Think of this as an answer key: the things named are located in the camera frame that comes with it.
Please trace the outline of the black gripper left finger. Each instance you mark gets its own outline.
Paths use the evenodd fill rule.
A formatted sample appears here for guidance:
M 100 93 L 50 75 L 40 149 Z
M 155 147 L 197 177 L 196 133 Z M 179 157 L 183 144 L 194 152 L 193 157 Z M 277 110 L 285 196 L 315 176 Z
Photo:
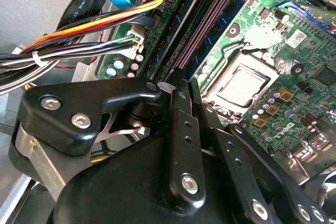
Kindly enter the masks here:
M 172 211 L 206 200 L 198 120 L 189 82 L 145 77 L 34 87 L 20 102 L 13 143 L 57 202 L 81 171 L 149 137 L 167 140 L 162 198 Z

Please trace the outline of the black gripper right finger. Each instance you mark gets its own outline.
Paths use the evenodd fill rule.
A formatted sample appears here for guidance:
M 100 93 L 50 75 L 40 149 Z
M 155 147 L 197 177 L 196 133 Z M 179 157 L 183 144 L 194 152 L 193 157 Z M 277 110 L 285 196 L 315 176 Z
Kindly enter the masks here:
M 199 90 L 192 79 L 189 91 L 201 146 L 213 151 L 236 223 L 329 223 L 321 207 L 245 130 L 236 123 L 222 126 Z

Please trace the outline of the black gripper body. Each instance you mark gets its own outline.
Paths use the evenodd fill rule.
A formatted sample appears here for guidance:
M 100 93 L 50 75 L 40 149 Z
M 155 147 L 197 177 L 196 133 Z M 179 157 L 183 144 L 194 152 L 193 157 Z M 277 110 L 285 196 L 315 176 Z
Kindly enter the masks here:
M 149 137 L 77 174 L 62 190 L 51 223 L 250 223 L 227 193 L 215 157 L 203 154 L 205 204 L 181 216 L 162 198 L 167 140 Z

